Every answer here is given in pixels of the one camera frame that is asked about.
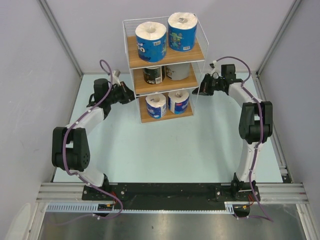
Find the blue white-striped toilet roll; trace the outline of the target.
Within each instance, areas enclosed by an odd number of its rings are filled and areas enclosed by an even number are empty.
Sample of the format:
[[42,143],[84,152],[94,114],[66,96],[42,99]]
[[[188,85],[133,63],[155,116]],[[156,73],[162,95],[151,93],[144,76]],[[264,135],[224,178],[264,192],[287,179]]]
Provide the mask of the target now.
[[177,90],[168,93],[168,109],[178,115],[183,114],[189,105],[189,92],[187,90]]

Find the grey toilet roll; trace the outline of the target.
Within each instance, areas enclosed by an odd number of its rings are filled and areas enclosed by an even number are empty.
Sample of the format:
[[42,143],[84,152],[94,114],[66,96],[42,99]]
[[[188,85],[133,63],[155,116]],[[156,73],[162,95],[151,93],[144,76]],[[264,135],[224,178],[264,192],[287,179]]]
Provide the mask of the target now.
[[165,67],[166,76],[173,81],[181,81],[189,77],[190,75],[190,64],[189,63],[178,63],[170,64]]

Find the black-wrapped toilet roll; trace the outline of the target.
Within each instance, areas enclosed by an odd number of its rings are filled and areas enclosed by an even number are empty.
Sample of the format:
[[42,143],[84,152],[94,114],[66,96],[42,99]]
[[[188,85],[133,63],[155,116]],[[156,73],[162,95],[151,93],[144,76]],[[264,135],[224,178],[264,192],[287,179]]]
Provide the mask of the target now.
[[158,85],[164,81],[165,78],[165,67],[164,66],[154,66],[143,68],[143,78],[147,84]]

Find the blue-wrapped toilet roll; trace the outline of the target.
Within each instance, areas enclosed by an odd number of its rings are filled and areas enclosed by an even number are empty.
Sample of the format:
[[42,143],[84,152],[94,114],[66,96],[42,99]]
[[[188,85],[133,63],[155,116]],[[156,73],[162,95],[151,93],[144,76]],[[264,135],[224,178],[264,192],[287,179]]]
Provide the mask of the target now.
[[137,52],[140,59],[156,63],[167,53],[167,28],[164,24],[146,21],[135,29]]

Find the blue cartoon-print toilet roll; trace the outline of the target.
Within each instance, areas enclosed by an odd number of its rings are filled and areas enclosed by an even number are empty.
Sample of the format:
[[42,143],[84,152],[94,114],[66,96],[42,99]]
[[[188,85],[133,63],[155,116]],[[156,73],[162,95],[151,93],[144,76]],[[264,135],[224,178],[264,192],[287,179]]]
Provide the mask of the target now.
[[191,51],[196,42],[197,24],[193,13],[173,13],[167,20],[169,47],[177,52]]

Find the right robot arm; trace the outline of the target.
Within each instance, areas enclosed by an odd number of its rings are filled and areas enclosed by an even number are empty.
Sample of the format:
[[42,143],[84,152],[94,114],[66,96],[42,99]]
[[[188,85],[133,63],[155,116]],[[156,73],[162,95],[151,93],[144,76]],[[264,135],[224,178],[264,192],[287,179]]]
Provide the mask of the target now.
[[215,188],[217,198],[236,201],[260,200],[256,185],[256,164],[262,147],[273,134],[273,104],[255,97],[246,87],[244,80],[236,77],[234,64],[223,64],[221,73],[206,73],[194,95],[212,96],[224,92],[241,107],[238,132],[242,152],[238,168],[230,186]]

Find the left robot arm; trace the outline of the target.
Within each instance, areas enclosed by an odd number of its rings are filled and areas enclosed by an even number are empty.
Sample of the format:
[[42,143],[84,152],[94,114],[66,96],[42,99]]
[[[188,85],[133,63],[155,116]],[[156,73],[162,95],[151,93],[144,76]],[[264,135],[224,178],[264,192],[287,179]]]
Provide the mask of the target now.
[[128,104],[135,100],[134,92],[118,77],[96,79],[94,93],[89,97],[86,111],[75,121],[52,132],[51,162],[56,168],[77,176],[100,200],[110,196],[111,187],[106,174],[90,166],[88,135],[109,115],[112,105]]

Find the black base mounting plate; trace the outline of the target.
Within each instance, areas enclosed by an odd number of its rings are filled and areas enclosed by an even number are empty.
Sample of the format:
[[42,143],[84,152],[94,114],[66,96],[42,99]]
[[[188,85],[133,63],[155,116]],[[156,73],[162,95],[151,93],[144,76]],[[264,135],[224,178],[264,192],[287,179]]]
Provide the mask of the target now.
[[224,202],[252,204],[260,199],[257,186],[236,191],[229,183],[110,183],[102,189],[125,210],[222,210]]

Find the aluminium frame rail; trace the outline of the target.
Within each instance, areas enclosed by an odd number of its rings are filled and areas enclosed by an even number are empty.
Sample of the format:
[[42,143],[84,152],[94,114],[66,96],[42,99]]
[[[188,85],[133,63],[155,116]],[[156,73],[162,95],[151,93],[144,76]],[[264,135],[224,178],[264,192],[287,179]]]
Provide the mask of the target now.
[[[221,202],[244,202],[248,196],[266,204],[306,204],[308,197],[301,183],[258,183],[255,191],[234,190],[228,183],[111,183],[109,192],[122,201],[134,197],[207,197]],[[110,197],[83,183],[42,183],[39,202],[106,201]]]

